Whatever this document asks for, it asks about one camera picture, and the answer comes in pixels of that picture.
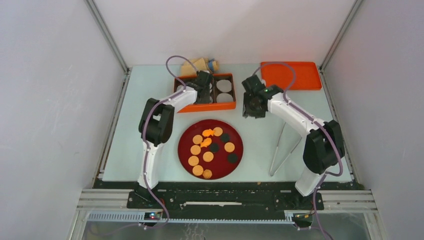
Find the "orange fish cookie upper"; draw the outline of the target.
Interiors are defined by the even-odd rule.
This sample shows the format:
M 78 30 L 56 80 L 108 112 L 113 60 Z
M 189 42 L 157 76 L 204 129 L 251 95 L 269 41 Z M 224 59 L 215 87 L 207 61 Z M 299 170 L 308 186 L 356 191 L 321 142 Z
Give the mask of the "orange fish cookie upper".
M 213 136 L 215 136 L 215 131 L 213 129 L 205 129 L 202 132 L 202 136 L 205 137 L 205 138 L 207 138 L 207 137 L 213 137 Z

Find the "metal tongs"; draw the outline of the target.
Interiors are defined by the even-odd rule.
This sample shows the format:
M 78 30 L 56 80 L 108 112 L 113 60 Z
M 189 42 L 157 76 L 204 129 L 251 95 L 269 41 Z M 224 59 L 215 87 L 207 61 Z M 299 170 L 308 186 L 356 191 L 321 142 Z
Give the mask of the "metal tongs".
M 270 177 L 273 177 L 280 170 L 298 147 L 301 140 L 301 135 L 293 127 L 289 126 L 288 123 L 284 122 L 269 168 L 268 174 Z

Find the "orange fish cookie lower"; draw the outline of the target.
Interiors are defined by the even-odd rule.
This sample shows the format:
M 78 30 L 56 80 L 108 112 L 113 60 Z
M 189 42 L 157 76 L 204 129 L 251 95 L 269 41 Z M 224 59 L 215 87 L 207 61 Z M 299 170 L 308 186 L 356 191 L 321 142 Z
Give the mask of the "orange fish cookie lower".
M 199 146 L 201 148 L 206 148 L 210 146 L 211 144 L 212 144 L 212 139 L 210 137 L 207 137 L 199 144 Z

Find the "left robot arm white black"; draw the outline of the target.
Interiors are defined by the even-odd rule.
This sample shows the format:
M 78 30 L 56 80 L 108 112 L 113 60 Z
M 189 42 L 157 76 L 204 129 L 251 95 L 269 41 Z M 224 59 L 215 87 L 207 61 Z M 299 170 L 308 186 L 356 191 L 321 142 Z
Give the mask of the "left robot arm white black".
M 177 78 L 182 87 L 171 95 L 147 100 L 138 126 L 143 143 L 143 165 L 137 180 L 140 187 L 135 189 L 140 194 L 138 201 L 145 208 L 153 208 L 158 202 L 158 194 L 153 191 L 159 182 L 155 164 L 157 154 L 172 135 L 175 113 L 208 94 L 212 79 L 212 73 L 200 70 L 192 81 Z

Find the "orange box lid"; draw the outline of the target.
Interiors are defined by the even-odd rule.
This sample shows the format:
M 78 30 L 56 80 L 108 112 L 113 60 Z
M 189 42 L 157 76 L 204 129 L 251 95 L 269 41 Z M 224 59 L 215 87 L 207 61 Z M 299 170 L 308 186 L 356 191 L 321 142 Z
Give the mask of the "orange box lid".
M 293 80 L 293 72 L 284 65 L 270 64 L 261 62 L 262 66 L 260 73 L 261 78 L 265 81 L 267 87 L 276 85 L 281 89 L 285 89 Z M 289 88 L 291 91 L 319 91 L 322 88 L 320 75 L 317 65 L 314 62 L 308 61 L 289 61 L 296 75 L 294 84 Z

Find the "dark red round plate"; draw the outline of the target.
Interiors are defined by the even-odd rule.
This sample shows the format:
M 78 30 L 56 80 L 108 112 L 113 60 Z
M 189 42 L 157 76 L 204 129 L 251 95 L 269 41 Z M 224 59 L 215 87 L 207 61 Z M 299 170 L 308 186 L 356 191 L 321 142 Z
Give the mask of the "dark red round plate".
M 182 167 L 202 180 L 217 180 L 239 166 L 244 153 L 240 134 L 228 123 L 206 119 L 194 123 L 181 135 L 177 155 Z

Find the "orange cookie box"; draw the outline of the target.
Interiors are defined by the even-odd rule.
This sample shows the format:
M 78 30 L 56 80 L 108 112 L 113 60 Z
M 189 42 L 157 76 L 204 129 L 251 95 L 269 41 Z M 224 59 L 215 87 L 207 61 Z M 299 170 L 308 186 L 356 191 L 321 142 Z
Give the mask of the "orange cookie box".
M 180 113 L 206 112 L 206 111 L 222 111 L 232 110 L 236 108 L 236 93 L 234 78 L 231 73 L 213 73 L 213 79 L 210 85 L 210 103 L 197 104 L 196 101 L 182 108 Z M 195 90 L 196 75 L 181 76 L 180 80 L 174 80 L 173 90 L 175 92 L 181 90 L 185 84 Z

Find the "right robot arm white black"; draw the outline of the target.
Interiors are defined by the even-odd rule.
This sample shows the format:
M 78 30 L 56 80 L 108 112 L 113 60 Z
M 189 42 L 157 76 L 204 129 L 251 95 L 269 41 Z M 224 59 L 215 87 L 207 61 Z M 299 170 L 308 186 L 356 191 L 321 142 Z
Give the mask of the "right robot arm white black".
M 269 112 L 291 126 L 305 141 L 302 159 L 304 169 L 295 183 L 291 204 L 304 209 L 311 202 L 311 194 L 322 184 L 326 175 L 339 177 L 344 168 L 344 139 L 340 124 L 315 117 L 292 101 L 277 85 L 266 86 L 257 75 L 242 81 L 242 115 L 264 118 Z

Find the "round tan biscuit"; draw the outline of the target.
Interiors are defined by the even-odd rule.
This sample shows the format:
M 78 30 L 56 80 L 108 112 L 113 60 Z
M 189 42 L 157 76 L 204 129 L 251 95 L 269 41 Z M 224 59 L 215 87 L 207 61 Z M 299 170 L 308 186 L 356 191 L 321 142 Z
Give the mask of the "round tan biscuit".
M 188 158 L 188 164 L 192 167 L 199 164 L 199 158 L 196 155 L 192 155 Z
M 214 129 L 213 129 L 213 135 L 215 136 L 215 137 L 219 137 L 219 136 L 221 136 L 222 134 L 223 134 L 223 129 L 221 128 L 221 127 L 215 127 Z
M 192 168 L 192 173 L 193 173 L 195 176 L 202 176 L 202 175 L 203 175 L 203 172 L 204 172 L 204 168 L 203 168 L 201 165 L 195 165 L 195 166 Z
M 201 147 L 199 145 L 196 145 L 196 144 L 192 145 L 191 148 L 190 148 L 190 153 L 193 156 L 199 155 L 201 153 L 201 151 L 202 151 Z
M 195 135 L 195 136 L 192 138 L 192 142 L 193 142 L 195 145 L 199 145 L 200 143 L 202 143 L 202 142 L 203 142 L 203 136 L 202 136 L 202 135 L 200 135 L 200 134 Z
M 206 151 L 203 155 L 202 155 L 202 159 L 209 163 L 214 159 L 214 153 L 211 151 Z
M 226 142 L 224 145 L 224 150 L 227 153 L 232 153 L 235 150 L 235 145 L 232 142 Z

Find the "orange fish cookie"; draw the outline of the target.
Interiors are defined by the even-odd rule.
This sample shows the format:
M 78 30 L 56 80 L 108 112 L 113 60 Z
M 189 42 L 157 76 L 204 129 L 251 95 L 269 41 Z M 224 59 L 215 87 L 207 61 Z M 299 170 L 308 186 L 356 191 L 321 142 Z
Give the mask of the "orange fish cookie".
M 215 131 L 213 129 L 205 129 L 202 132 L 202 136 L 205 137 L 205 138 L 207 138 L 207 137 L 213 137 L 213 136 L 215 136 Z
M 211 144 L 212 144 L 212 139 L 210 137 L 207 137 L 199 144 L 199 146 L 201 148 L 206 148 L 210 146 Z

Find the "black sandwich cookie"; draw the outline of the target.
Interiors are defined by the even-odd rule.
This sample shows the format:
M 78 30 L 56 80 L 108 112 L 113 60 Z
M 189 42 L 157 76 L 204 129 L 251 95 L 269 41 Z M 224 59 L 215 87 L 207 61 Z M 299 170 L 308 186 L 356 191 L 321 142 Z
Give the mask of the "black sandwich cookie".
M 238 162 L 238 159 L 239 158 L 238 158 L 237 154 L 235 154 L 235 153 L 230 153 L 227 156 L 227 161 L 231 164 L 236 164 Z
M 228 143 L 231 139 L 230 139 L 230 135 L 228 134 L 228 133 L 223 133 L 221 136 L 220 136 L 220 140 L 223 142 L 223 143 Z
M 218 145 L 217 143 L 211 143 L 211 144 L 209 145 L 209 150 L 210 150 L 212 153 L 217 153 L 217 152 L 220 150 L 220 147 L 219 147 L 219 145 Z

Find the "beige cloth bundle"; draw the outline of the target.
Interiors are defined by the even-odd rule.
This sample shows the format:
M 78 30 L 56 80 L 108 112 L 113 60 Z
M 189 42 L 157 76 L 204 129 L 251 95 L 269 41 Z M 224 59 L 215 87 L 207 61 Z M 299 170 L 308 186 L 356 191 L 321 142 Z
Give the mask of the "beige cloth bundle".
M 220 64 L 214 58 L 193 58 L 185 61 L 180 67 L 180 76 L 194 76 L 198 71 L 207 71 L 215 73 L 220 70 Z

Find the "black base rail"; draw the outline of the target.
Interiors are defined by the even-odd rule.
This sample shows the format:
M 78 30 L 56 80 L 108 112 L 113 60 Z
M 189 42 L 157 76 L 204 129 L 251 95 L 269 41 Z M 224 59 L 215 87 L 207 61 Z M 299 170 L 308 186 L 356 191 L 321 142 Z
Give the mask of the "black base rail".
M 160 182 L 149 193 L 136 186 L 129 209 L 165 207 L 165 217 L 185 220 L 285 220 L 289 211 L 323 210 L 320 193 L 302 196 L 294 182 Z

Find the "swirl tan cookie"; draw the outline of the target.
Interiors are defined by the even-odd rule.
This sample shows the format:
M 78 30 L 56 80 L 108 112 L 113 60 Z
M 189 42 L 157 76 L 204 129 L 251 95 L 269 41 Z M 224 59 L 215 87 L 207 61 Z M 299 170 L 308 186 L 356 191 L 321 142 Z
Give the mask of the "swirl tan cookie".
M 210 169 L 205 169 L 202 173 L 204 179 L 210 179 L 213 176 L 213 173 Z

